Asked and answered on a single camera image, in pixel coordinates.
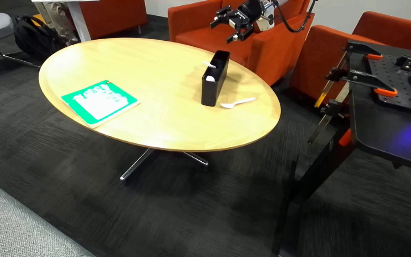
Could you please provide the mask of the green book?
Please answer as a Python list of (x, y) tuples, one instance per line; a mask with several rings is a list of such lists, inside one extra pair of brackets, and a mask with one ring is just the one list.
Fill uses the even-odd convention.
[(92, 129), (140, 103), (109, 80), (63, 95), (61, 99)]

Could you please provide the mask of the white table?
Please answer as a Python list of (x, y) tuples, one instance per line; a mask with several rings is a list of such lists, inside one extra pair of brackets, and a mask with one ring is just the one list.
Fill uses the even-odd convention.
[(84, 20), (84, 16), (80, 7), (80, 2), (96, 2), (100, 0), (31, 0), (32, 3), (36, 2), (65, 2), (70, 10), (71, 17), (75, 28), (77, 29), (78, 36), (81, 42), (90, 41), (90, 34)]

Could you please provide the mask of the black backpack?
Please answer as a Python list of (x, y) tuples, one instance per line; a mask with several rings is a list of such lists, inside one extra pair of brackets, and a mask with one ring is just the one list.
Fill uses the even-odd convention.
[(13, 16), (12, 22), (16, 45), (39, 62), (67, 47), (55, 31), (34, 16)]

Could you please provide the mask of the black box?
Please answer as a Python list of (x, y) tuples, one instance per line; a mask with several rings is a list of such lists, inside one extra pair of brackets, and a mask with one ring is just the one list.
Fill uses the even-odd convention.
[[(204, 106), (215, 107), (218, 96), (227, 77), (227, 68), (230, 60), (230, 52), (219, 50), (215, 52), (212, 60), (209, 61), (217, 68), (208, 68), (202, 76), (201, 86), (201, 104)], [(205, 81), (205, 78), (211, 75), (216, 79), (216, 82)]]

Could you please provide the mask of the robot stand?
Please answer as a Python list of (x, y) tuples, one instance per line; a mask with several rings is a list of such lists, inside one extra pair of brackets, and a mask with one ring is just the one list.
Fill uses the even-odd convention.
[(386, 159), (395, 168), (411, 168), (411, 50), (365, 43), (380, 52), (382, 59), (353, 53), (345, 69), (375, 75), (398, 94), (387, 97), (374, 88), (352, 84), (336, 115), (349, 111), (344, 125), (315, 159), (299, 154), (292, 162), (276, 257), (297, 257), (303, 204), (355, 149)]

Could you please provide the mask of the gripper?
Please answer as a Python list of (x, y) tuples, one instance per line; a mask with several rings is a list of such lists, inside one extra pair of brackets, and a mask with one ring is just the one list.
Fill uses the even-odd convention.
[(230, 25), (235, 29), (235, 33), (226, 39), (226, 44), (236, 41), (245, 41), (254, 32), (253, 23), (264, 12), (264, 5), (260, 0), (247, 0), (238, 6), (237, 10), (232, 10), (230, 6), (223, 7), (216, 12), (214, 20), (210, 23), (210, 29), (214, 29), (219, 24)]

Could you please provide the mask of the black bar clamp orange tips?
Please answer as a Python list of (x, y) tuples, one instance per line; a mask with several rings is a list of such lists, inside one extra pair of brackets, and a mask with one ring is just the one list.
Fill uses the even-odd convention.
[(383, 58), (383, 54), (376, 51), (375, 49), (367, 45), (365, 42), (349, 40), (346, 46), (343, 48), (343, 51), (344, 54), (342, 55), (337, 66), (333, 67), (329, 72), (329, 75), (326, 76), (328, 82), (314, 105), (314, 107), (316, 108), (320, 107), (324, 98), (329, 93), (332, 85), (335, 82), (338, 82), (341, 78), (343, 78), (346, 75), (347, 71), (350, 70), (350, 68), (345, 69), (345, 66), (349, 63), (350, 56), (353, 53), (362, 54), (364, 57), (370, 60), (381, 60)]
[(395, 88), (386, 85), (381, 79), (379, 79), (375, 75), (353, 69), (346, 70), (344, 68), (334, 67), (326, 78), (328, 79), (328, 82), (314, 105), (316, 108), (320, 107), (320, 105), (324, 101), (326, 95), (329, 93), (330, 89), (332, 88), (332, 85), (335, 82), (344, 80), (347, 83), (341, 89), (337, 97), (334, 100), (330, 101), (330, 104), (332, 104), (332, 106), (326, 108), (323, 118), (321, 119), (320, 123), (316, 127), (311, 137), (308, 139), (308, 144), (313, 144), (320, 135), (320, 133), (324, 130), (326, 125), (329, 124), (332, 117), (338, 115), (345, 98), (353, 89), (352, 84), (358, 84), (374, 88), (377, 94), (387, 97), (395, 97), (398, 94), (398, 91)]

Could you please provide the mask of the person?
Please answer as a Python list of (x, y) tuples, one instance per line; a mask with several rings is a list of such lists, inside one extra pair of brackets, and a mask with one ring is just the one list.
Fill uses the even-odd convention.
[(66, 44), (77, 43), (78, 39), (67, 17), (67, 5), (64, 2), (44, 2), (44, 7), (57, 34), (66, 40)]

